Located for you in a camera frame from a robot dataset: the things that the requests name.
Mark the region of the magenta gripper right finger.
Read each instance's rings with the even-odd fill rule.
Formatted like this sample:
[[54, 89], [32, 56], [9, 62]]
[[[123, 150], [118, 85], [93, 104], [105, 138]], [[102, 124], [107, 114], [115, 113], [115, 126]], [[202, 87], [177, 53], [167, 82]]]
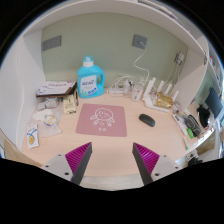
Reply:
[[133, 144], [132, 153], [144, 185], [181, 170], [167, 155], [159, 155], [138, 143]]

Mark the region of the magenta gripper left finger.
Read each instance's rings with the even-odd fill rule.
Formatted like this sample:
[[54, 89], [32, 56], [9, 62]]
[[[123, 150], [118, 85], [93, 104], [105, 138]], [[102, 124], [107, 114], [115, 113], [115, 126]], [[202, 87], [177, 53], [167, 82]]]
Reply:
[[67, 154], [57, 154], [42, 169], [79, 185], [92, 154], [92, 143], [86, 143]]

